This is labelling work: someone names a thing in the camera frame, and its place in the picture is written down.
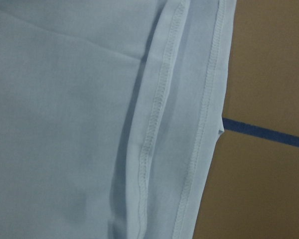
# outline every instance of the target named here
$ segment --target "light blue fabric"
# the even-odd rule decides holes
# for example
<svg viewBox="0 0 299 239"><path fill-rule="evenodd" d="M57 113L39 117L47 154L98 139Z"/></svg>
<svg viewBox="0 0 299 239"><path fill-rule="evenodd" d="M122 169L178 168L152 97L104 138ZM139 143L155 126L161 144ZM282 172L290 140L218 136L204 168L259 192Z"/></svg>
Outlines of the light blue fabric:
<svg viewBox="0 0 299 239"><path fill-rule="evenodd" d="M188 239L235 0L0 0L0 239Z"/></svg>

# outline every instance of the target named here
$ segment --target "blue stripe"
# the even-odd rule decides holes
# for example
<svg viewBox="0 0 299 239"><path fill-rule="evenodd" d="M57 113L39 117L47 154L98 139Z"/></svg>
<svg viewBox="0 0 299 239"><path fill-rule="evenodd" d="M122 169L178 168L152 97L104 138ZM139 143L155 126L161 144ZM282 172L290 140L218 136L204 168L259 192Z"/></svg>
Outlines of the blue stripe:
<svg viewBox="0 0 299 239"><path fill-rule="evenodd" d="M224 128L227 130L252 135L259 138L285 143L292 146L299 147L299 137L286 133L261 128L251 124L238 122L232 119L223 118Z"/></svg>

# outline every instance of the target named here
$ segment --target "blue tape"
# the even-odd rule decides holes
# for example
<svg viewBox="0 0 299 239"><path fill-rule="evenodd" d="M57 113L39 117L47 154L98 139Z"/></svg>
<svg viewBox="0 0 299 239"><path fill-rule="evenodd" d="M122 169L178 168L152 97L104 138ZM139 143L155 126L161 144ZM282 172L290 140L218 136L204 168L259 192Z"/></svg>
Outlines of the blue tape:
<svg viewBox="0 0 299 239"><path fill-rule="evenodd" d="M223 124L224 128L227 130L299 147L299 137L293 136L291 134L281 133L227 118L223 118Z"/></svg>

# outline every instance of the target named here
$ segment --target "garment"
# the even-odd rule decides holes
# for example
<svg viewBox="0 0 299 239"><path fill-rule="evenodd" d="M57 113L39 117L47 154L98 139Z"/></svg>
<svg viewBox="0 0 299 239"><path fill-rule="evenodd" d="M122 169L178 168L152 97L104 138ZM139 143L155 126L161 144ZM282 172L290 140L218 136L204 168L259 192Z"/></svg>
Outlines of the garment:
<svg viewBox="0 0 299 239"><path fill-rule="evenodd" d="M235 0L0 0L0 239L191 238Z"/></svg>

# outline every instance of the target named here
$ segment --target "brown background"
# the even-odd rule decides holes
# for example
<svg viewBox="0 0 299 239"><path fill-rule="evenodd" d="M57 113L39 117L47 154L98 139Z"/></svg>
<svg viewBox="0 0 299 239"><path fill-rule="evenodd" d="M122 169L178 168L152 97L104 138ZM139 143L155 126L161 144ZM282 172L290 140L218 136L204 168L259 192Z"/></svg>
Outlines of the brown background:
<svg viewBox="0 0 299 239"><path fill-rule="evenodd" d="M299 136L299 0L238 0L223 117ZM299 148L225 131L194 239L299 239Z"/></svg>

